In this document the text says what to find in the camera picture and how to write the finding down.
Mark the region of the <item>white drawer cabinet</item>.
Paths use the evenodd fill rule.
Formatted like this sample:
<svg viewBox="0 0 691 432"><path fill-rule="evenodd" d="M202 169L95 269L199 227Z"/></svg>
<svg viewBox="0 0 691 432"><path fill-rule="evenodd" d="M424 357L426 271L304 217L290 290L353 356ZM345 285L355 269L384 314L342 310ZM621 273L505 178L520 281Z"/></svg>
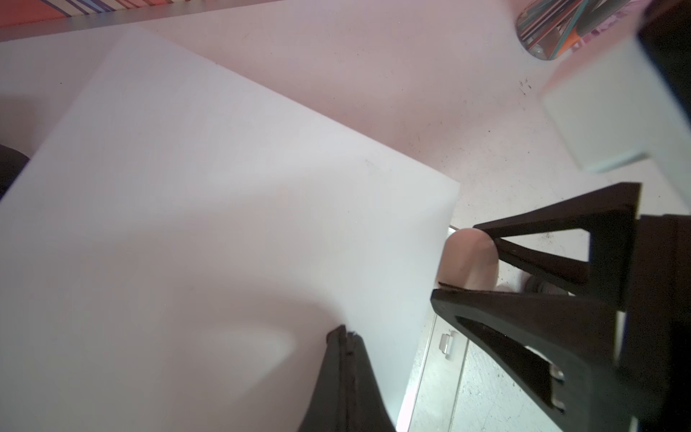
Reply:
<svg viewBox="0 0 691 432"><path fill-rule="evenodd" d="M326 336L404 400L455 180L148 32L1 202L1 428L293 431Z"/></svg>

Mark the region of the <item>pink earphone case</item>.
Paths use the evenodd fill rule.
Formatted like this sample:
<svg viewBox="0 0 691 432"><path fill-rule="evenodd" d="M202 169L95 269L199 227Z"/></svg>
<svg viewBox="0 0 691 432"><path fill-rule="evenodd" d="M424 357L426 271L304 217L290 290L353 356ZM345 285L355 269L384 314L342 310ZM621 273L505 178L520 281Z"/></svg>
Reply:
<svg viewBox="0 0 691 432"><path fill-rule="evenodd" d="M498 282L498 250L482 230L456 230L444 243L437 282L473 291L493 291Z"/></svg>

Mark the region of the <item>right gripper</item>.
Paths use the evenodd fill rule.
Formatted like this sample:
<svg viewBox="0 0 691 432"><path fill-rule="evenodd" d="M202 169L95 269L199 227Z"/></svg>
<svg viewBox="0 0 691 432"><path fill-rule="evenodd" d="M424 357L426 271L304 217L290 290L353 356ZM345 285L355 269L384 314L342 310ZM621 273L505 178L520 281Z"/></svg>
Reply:
<svg viewBox="0 0 691 432"><path fill-rule="evenodd" d="M475 226L500 260L597 301L450 287L430 298L563 431L630 428L606 305L624 307L627 278L619 368L635 385L633 415L643 431L690 429L690 219L643 216L633 246L641 189L609 185Z"/></svg>

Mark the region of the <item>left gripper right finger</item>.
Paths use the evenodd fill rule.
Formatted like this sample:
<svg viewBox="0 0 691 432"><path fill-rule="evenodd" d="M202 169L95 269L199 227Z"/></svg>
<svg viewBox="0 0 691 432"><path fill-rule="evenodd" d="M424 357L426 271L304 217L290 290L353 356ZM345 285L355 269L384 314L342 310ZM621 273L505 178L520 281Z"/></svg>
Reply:
<svg viewBox="0 0 691 432"><path fill-rule="evenodd" d="M345 339L345 431L394 431L363 339Z"/></svg>

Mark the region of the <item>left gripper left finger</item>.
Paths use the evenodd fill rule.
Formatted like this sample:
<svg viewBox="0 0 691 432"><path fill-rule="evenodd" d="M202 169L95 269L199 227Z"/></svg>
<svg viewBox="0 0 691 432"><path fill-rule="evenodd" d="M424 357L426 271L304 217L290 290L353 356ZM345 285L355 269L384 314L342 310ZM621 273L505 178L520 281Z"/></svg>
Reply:
<svg viewBox="0 0 691 432"><path fill-rule="evenodd" d="M345 360L347 328L341 325L327 334L327 348L309 406L298 430L341 431L347 418L343 401L342 365Z"/></svg>

